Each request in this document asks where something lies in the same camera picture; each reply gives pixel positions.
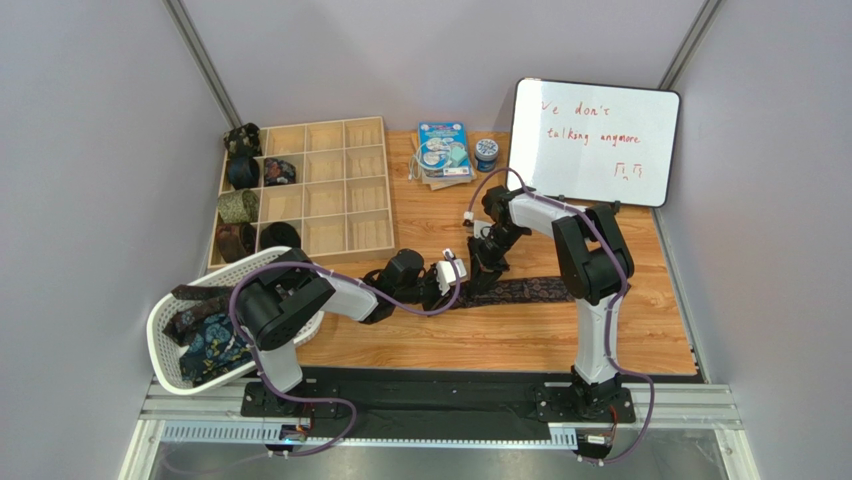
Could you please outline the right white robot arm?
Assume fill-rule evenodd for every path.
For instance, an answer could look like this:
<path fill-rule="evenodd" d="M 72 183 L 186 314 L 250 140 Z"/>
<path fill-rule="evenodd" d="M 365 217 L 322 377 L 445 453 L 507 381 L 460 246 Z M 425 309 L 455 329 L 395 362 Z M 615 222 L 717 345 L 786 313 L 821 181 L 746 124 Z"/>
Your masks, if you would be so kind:
<path fill-rule="evenodd" d="M 621 379 L 614 367 L 618 311 L 633 275 L 634 263 L 612 209 L 581 208 L 532 191 L 487 190 L 482 205 L 492 223 L 475 227 L 467 241 L 468 298 L 496 291 L 509 269 L 506 255 L 534 232 L 555 245 L 560 278 L 578 311 L 578 351 L 571 369 L 568 401 L 574 414 L 595 419 L 622 404 Z"/>

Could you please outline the dark blue paisley tie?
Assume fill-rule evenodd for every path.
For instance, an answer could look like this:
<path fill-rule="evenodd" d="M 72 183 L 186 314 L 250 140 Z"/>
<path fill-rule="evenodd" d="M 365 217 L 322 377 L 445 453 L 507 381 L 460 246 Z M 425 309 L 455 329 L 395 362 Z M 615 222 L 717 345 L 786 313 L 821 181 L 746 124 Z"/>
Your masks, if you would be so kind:
<path fill-rule="evenodd" d="M 499 280 L 479 293 L 474 293 L 469 283 L 463 285 L 462 293 L 452 309 L 472 309 L 496 305 L 572 303 L 563 281 L 558 276 L 540 276 Z"/>

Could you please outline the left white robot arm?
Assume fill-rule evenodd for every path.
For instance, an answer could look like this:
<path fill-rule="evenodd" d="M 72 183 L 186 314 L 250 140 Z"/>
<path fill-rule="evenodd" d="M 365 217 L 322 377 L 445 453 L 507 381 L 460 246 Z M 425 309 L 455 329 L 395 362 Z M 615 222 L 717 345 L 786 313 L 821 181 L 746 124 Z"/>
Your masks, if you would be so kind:
<path fill-rule="evenodd" d="M 297 333 L 319 313 L 375 324 L 398 310 L 436 316 L 451 309 L 467 278 L 451 250 L 430 268 L 403 249 L 382 269 L 353 278 L 314 263 L 298 248 L 246 275 L 232 290 L 228 315 L 250 348 L 269 390 L 288 393 L 303 379 Z"/>

